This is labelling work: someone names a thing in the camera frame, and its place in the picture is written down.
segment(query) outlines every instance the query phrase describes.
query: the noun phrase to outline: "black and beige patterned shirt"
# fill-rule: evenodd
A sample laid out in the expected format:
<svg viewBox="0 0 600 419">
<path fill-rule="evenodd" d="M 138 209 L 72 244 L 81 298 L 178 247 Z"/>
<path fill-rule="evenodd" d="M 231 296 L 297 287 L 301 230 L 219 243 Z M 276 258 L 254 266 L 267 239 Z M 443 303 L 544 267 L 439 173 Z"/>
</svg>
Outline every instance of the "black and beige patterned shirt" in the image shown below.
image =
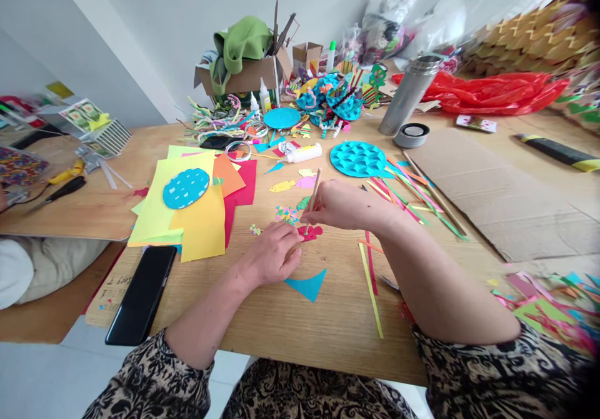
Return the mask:
<svg viewBox="0 0 600 419">
<path fill-rule="evenodd" d="M 453 345 L 413 335 L 427 370 L 427 402 L 436 418 L 560 417 L 589 363 L 521 323 L 500 345 Z M 211 401 L 205 370 L 187 366 L 164 330 L 132 351 L 87 409 L 85 418 L 203 418 Z M 233 390 L 224 418 L 416 418 L 378 380 L 259 359 Z"/>
</svg>

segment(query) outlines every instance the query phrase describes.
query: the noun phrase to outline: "black phone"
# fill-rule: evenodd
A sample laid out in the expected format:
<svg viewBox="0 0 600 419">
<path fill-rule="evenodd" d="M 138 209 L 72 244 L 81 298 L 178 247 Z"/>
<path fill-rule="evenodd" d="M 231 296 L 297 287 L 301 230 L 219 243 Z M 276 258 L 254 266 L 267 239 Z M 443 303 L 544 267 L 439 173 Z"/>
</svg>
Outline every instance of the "black phone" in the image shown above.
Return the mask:
<svg viewBox="0 0 600 419">
<path fill-rule="evenodd" d="M 146 249 L 108 330 L 107 345 L 136 346 L 148 337 L 176 254 L 173 246 Z"/>
</svg>

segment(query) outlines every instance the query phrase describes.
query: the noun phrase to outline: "blue folded paper circle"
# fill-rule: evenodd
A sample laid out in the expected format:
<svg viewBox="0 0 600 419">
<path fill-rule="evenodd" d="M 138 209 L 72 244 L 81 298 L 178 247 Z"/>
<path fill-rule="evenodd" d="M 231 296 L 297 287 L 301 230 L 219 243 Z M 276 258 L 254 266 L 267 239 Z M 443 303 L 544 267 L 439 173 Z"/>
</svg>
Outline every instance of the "blue folded paper circle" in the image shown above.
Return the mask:
<svg viewBox="0 0 600 419">
<path fill-rule="evenodd" d="M 374 145 L 360 141 L 333 147 L 329 159 L 342 174 L 359 178 L 379 176 L 386 167 L 386 155 Z"/>
<path fill-rule="evenodd" d="M 294 108 L 275 108 L 264 115 L 264 122 L 275 129 L 292 128 L 300 122 L 300 111 Z"/>
<path fill-rule="evenodd" d="M 202 169 L 188 169 L 175 175 L 162 190 L 168 208 L 180 210 L 198 200 L 208 189 L 211 178 Z"/>
</svg>

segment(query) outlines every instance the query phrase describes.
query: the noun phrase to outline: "patterned sleeve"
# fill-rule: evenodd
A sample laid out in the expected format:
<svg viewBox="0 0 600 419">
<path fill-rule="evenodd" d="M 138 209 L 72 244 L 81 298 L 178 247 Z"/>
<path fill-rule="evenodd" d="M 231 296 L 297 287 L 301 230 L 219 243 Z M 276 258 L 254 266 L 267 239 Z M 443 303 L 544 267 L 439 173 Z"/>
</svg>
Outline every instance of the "patterned sleeve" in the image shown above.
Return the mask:
<svg viewBox="0 0 600 419">
<path fill-rule="evenodd" d="M 128 354 L 84 418 L 204 418 L 211 406 L 213 366 L 196 370 L 185 364 L 164 340 L 163 330 Z"/>
<path fill-rule="evenodd" d="M 498 345 L 456 345 L 413 325 L 435 417 L 555 417 L 564 413 L 589 363 L 521 322 L 521 336 Z"/>
</svg>

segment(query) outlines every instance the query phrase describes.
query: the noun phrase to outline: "metal thermos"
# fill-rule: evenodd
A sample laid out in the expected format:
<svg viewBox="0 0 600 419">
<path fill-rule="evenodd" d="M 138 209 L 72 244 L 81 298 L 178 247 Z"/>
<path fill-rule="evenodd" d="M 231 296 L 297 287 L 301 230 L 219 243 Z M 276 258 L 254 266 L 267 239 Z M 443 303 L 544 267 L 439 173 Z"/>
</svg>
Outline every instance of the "metal thermos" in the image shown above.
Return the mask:
<svg viewBox="0 0 600 419">
<path fill-rule="evenodd" d="M 381 134 L 386 136 L 398 134 L 400 127 L 406 123 L 421 102 L 425 91 L 436 77 L 441 63 L 442 58 L 433 55 L 420 56 L 411 61 L 379 125 Z"/>
</svg>

